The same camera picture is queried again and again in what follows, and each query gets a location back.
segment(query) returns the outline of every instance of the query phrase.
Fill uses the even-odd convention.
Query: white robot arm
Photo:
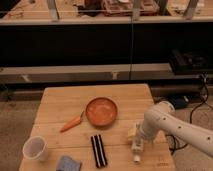
[[[143,122],[137,126],[132,149],[137,148],[134,143],[138,142],[139,137],[144,140],[154,140],[158,131],[163,130],[213,157],[213,132],[176,119],[170,115],[173,112],[175,112],[174,107],[167,101],[150,107],[144,113]]]

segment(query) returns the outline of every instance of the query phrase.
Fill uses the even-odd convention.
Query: wire
[[[129,72],[129,80],[132,79],[132,66],[133,66],[133,56],[134,56],[134,24],[133,24],[133,16],[131,17],[131,45],[130,45],[130,72]]]
[[[200,90],[200,100],[201,103],[198,104],[197,106],[195,106],[192,111],[190,112],[189,115],[189,123],[192,124],[192,118],[193,118],[193,114],[195,113],[195,111],[200,108],[201,106],[203,106],[204,104],[207,105],[211,110],[213,110],[213,107],[211,105],[209,105],[207,103],[208,98],[209,98],[209,90],[207,88],[207,77],[205,74],[201,75],[201,81],[202,81],[202,86],[201,86],[201,90]]]
[[[166,135],[166,136],[171,137],[173,140],[173,148],[169,147],[169,150],[171,151],[171,154],[173,155],[177,146],[175,137],[173,135]]]

